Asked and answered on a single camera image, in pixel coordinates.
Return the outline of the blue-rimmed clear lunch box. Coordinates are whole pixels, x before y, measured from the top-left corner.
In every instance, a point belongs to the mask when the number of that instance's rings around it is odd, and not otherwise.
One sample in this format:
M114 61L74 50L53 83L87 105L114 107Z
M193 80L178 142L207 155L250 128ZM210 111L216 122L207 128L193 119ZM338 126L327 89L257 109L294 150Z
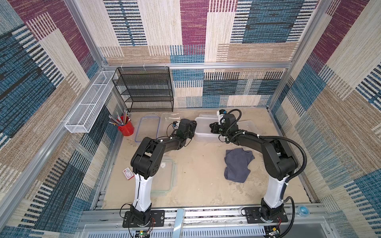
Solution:
M158 132L156 137L163 137L163 136L169 136L174 130L173 122L179 122L182 118L181 113L163 113L159 126L158 126Z

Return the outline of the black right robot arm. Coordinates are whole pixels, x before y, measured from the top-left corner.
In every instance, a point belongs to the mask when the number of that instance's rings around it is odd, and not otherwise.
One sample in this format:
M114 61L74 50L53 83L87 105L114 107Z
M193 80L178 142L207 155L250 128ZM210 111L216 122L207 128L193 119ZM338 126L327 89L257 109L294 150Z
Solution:
M248 147L263 155L265 169L269 175L267 192L259 209L261 219L271 222L284 212L284 194L290 180L303 172L307 165L304 149L295 141L281 136L263 136L238 127L233 112L217 111L218 121L209 125L213 134L223 136L224 142Z

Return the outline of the clear lunch box base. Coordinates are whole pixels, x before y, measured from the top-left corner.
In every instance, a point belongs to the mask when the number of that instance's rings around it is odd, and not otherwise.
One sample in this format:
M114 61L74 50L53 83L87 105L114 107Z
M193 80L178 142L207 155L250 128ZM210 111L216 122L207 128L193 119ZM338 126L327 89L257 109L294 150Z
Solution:
M237 125L238 125L238 128L240 130L253 132L255 134L260 134L261 133L260 130L256 127L256 125L254 124L253 121L250 121L250 120L239 121L237 123Z

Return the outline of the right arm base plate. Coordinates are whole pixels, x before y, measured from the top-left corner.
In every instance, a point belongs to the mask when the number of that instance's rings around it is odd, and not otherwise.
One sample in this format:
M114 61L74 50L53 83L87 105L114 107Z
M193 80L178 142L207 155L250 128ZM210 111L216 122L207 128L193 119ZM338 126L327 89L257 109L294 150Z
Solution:
M283 206L267 208L266 206L245 207L245 216L248 224L257 223L287 223L289 221Z

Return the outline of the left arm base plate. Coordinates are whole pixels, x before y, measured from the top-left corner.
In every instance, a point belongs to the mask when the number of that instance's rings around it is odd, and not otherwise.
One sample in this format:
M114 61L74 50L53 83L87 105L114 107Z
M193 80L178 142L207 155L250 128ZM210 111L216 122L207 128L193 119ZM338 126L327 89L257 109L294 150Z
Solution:
M124 214L123 228L149 228L164 226L165 211L150 210L147 212L131 212Z

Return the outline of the blue-rimmed clear lid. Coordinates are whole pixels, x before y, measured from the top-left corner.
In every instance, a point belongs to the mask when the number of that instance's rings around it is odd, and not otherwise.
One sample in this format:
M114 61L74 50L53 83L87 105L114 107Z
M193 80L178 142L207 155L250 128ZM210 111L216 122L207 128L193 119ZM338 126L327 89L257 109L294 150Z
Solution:
M159 128L160 118L154 115L148 115L141 118L135 142L141 143L145 137L155 139Z

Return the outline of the clear lunch box lid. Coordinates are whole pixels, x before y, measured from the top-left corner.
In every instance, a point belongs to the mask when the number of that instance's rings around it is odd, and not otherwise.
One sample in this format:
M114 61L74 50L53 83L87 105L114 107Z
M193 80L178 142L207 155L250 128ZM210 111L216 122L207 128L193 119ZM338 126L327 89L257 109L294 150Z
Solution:
M214 115L214 114L199 114L198 117L202 117L202 118L218 118L218 116Z

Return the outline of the grey cleaning cloth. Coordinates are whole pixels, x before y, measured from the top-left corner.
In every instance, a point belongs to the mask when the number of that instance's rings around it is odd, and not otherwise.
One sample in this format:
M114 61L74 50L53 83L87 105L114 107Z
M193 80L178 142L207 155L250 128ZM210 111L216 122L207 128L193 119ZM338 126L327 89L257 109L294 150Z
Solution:
M254 159L253 152L243 148L226 150L224 177L229 181L244 183L251 172L248 165Z

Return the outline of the green-rimmed lunch box lid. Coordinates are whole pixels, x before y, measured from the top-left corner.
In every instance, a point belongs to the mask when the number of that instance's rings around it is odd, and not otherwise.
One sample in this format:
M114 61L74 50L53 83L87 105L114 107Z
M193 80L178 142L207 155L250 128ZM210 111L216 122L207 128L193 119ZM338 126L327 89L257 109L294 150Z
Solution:
M159 196L170 192L174 186L176 170L174 160L168 156L164 156L158 172L153 177L151 194Z

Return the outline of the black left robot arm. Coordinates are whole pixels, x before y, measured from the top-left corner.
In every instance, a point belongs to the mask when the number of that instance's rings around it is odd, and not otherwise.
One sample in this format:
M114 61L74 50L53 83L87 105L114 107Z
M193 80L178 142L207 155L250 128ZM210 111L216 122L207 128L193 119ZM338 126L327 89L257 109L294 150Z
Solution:
M130 206L132 217L141 223L150 221L152 179L157 174L163 155L185 147L195 134L197 122L181 119L169 136L156 139L145 137L135 152L131 166L136 181L135 198Z

